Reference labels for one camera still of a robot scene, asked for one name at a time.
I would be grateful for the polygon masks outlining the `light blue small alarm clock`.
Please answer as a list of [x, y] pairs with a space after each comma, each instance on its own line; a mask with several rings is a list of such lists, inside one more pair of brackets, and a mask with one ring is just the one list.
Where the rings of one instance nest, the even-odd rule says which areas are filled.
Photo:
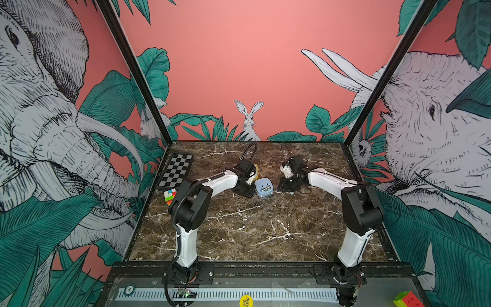
[[260, 198], [271, 196], [274, 192], [272, 182], [268, 178], [261, 178], [254, 182], [256, 194]]

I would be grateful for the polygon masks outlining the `yellow square alarm clock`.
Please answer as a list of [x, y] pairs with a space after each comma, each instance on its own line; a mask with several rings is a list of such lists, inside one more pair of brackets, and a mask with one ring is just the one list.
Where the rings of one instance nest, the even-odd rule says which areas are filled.
[[254, 177], [252, 179], [252, 182], [255, 182], [259, 179], [259, 169], [258, 169], [258, 165], [256, 163], [254, 163]]

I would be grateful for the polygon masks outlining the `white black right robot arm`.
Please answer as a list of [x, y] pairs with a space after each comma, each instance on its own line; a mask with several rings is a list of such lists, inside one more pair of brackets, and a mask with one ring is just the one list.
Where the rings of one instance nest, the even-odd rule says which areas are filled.
[[332, 265], [332, 277], [341, 285], [359, 283], [366, 246], [384, 218], [381, 202], [372, 185], [308, 166], [300, 155], [283, 162], [280, 170], [283, 173], [278, 186], [280, 191], [295, 192], [303, 185], [312, 186], [341, 200], [346, 232]]

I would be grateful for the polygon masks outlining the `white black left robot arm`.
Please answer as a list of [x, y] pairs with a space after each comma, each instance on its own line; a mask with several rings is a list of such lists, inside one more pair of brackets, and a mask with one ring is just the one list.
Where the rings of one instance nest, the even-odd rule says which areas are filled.
[[219, 174], [183, 181], [169, 208], [176, 234], [176, 252], [171, 268], [181, 280], [189, 281], [198, 272], [197, 233], [206, 218], [211, 199], [227, 190], [250, 198], [254, 195], [257, 177], [258, 166], [241, 160], [238, 165]]

